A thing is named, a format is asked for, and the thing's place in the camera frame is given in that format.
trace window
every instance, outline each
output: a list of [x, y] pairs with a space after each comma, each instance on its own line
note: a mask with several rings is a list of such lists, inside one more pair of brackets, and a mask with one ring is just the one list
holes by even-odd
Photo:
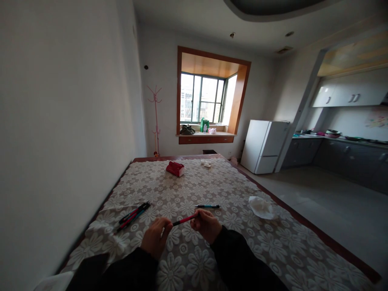
[[250, 68], [249, 61], [178, 46], [176, 134], [206, 118], [236, 135]]
[[230, 100], [226, 102], [226, 83], [225, 78], [182, 73], [181, 109], [184, 109], [184, 114], [181, 114], [180, 122], [198, 123], [202, 118], [210, 123], [223, 122], [222, 118], [229, 122], [231, 108], [227, 112], [224, 109], [226, 104], [232, 104], [234, 86], [228, 87]]

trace crumpled tissue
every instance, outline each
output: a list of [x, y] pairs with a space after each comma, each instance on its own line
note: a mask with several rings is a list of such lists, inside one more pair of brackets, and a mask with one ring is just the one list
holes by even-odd
[[203, 160], [201, 160], [201, 164], [204, 165], [207, 168], [211, 167], [211, 163], [209, 162], [209, 160], [203, 159]]
[[271, 203], [265, 201], [263, 198], [257, 196], [249, 197], [249, 204], [252, 207], [252, 211], [258, 217], [264, 219], [274, 219], [276, 214]]

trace white refrigerator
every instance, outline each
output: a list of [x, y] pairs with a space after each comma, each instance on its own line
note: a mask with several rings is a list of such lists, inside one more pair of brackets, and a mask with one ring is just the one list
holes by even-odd
[[241, 164], [254, 174], [272, 173], [290, 123], [251, 120]]

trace person's left hand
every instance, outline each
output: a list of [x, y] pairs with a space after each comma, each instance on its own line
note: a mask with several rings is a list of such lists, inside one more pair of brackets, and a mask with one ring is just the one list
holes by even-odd
[[151, 254], [153, 258], [159, 260], [172, 228], [173, 224], [168, 218], [158, 217], [151, 227], [146, 230], [140, 248]]

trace white upper cabinet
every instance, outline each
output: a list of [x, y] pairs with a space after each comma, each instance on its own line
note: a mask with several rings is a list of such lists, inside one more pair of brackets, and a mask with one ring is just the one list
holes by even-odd
[[318, 88], [312, 107], [379, 105], [388, 93], [388, 68], [323, 80]]
[[334, 93], [337, 79], [323, 80], [319, 83], [316, 97], [312, 107], [329, 107], [332, 106], [332, 96]]

